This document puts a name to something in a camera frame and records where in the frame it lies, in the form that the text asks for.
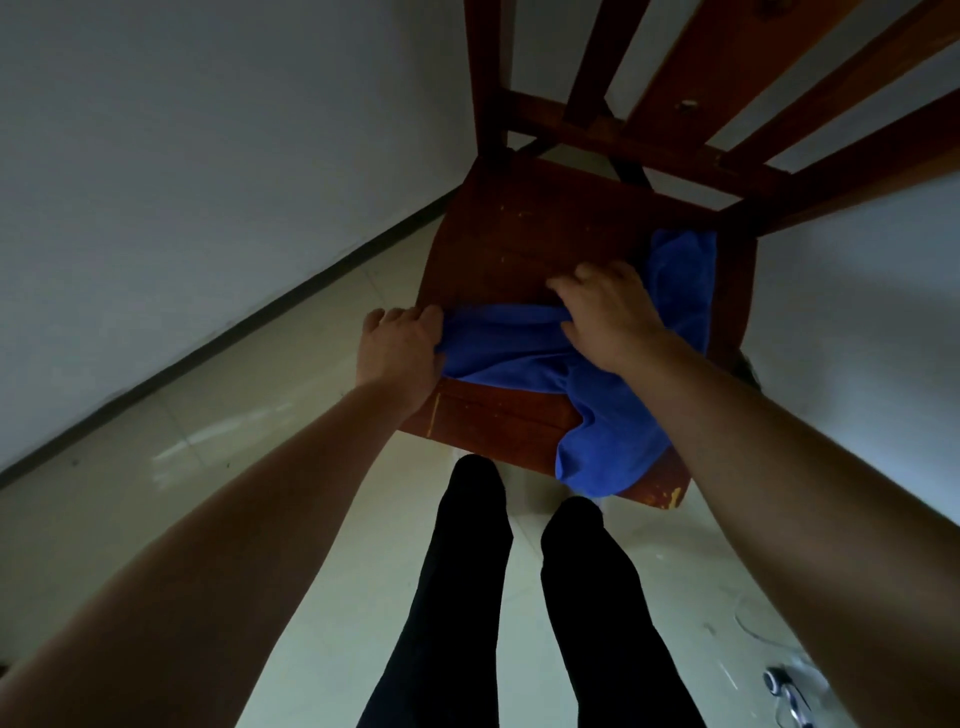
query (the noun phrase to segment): black pants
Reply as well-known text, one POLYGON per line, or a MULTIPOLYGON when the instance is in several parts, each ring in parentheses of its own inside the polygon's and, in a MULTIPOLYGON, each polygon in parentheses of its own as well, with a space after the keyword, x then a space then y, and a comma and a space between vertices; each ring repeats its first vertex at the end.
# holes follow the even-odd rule
MULTIPOLYGON (((496 636, 514 540, 506 506, 492 461, 457 462, 410 616, 360 728, 497 725, 496 636)), ((582 497, 564 501, 541 544, 543 595, 581 728, 702 728, 600 509, 582 497)))

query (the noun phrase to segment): ceramic tile floor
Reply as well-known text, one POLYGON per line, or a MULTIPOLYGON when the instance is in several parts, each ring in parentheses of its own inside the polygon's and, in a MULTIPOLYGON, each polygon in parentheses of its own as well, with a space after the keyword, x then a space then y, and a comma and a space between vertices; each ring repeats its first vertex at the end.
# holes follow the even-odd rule
MULTIPOLYGON (((564 150, 554 156, 564 159, 564 150)), ((0 491, 0 660, 29 655, 167 525, 341 397, 363 315, 413 302, 438 224, 0 491)), ((394 437, 277 644, 242 726, 355 724, 405 619, 452 465, 446 446, 394 437)), ((539 581, 540 533, 558 485, 516 468, 503 473, 515 541, 497 653, 501 724, 574 726, 539 581)), ((744 634, 734 605, 742 601, 741 617, 755 630, 792 637, 696 489, 674 512, 617 498, 607 508, 707 724, 774 725, 760 675, 790 653, 744 634)), ((616 630, 617 620, 590 628, 616 630)))

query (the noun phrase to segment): blue towel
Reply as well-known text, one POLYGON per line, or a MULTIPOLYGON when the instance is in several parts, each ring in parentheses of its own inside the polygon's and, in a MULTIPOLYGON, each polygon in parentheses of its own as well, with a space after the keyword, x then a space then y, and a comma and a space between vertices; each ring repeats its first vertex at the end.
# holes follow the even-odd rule
MULTIPOLYGON (((660 318, 698 352, 707 349, 716 233, 656 231, 640 272, 660 318)), ((636 483, 670 445, 619 376, 570 346, 563 307, 484 305, 444 320, 444 375, 506 389, 566 394, 583 422, 557 447, 557 478, 577 493, 609 496, 636 483)))

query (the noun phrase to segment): worn paint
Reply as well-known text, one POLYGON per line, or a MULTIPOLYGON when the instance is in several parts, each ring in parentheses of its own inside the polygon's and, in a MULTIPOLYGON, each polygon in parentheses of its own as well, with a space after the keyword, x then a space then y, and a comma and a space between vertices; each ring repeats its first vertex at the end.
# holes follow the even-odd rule
POLYGON ((440 406, 440 392, 437 393, 437 397, 433 400, 433 411, 430 413, 430 426, 426 429, 426 439, 430 439, 430 435, 433 434, 433 423, 437 419, 437 407, 440 406))

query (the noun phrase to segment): left hand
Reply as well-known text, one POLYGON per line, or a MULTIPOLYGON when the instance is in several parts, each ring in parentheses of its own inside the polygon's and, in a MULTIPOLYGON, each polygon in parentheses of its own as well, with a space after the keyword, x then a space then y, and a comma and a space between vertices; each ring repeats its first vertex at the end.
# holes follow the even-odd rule
POLYGON ((371 311, 357 353, 357 386, 383 386, 413 414, 440 381, 445 357, 434 349, 443 333, 444 311, 437 305, 371 311))

